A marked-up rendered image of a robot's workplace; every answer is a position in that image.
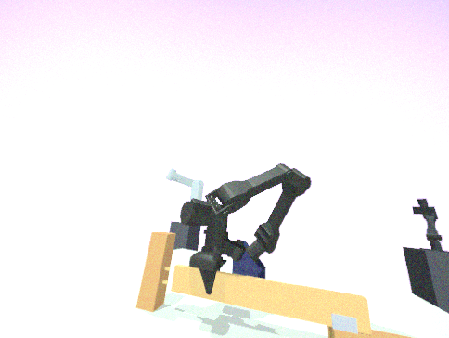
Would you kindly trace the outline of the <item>long wooden rail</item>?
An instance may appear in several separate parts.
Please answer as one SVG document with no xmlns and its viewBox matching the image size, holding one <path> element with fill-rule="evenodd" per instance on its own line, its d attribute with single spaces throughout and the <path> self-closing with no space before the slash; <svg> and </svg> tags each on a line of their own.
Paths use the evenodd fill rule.
<svg viewBox="0 0 449 338">
<path fill-rule="evenodd" d="M 222 271 L 206 294 L 199 269 L 180 264 L 174 266 L 171 291 L 328 326 L 331 314 L 340 314 L 356 318 L 358 332 L 372 334 L 367 300 L 361 295 Z"/>
</svg>

